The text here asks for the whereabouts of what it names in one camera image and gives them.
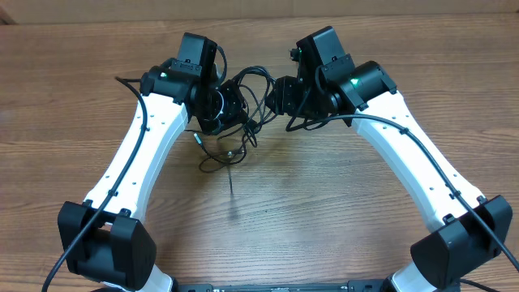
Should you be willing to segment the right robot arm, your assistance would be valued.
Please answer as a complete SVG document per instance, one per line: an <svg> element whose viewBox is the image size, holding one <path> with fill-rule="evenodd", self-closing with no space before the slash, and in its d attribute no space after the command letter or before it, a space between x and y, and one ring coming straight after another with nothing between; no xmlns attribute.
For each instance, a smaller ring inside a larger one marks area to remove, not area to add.
<svg viewBox="0 0 519 292"><path fill-rule="evenodd" d="M352 127L400 180L428 229L410 248L411 262L382 280L382 291L458 290L469 273L510 255L511 205L486 197L455 170L379 63L356 65L329 26L298 41L290 57L298 72L276 81L268 108L290 117L287 131L334 121Z"/></svg>

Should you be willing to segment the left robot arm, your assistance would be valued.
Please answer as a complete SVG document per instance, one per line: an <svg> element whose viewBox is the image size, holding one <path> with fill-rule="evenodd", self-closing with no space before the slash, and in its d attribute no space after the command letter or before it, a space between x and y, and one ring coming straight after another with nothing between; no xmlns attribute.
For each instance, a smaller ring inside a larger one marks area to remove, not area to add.
<svg viewBox="0 0 519 292"><path fill-rule="evenodd" d="M237 86L214 63L222 51L207 37L187 32L177 57L136 81L119 80L137 97L135 116L108 169L83 202L63 204L58 214L63 253L43 290L63 264L71 273L104 283L107 291L176 290L177 282L157 267L157 245L144 219L165 159L192 118L205 135L246 121Z"/></svg>

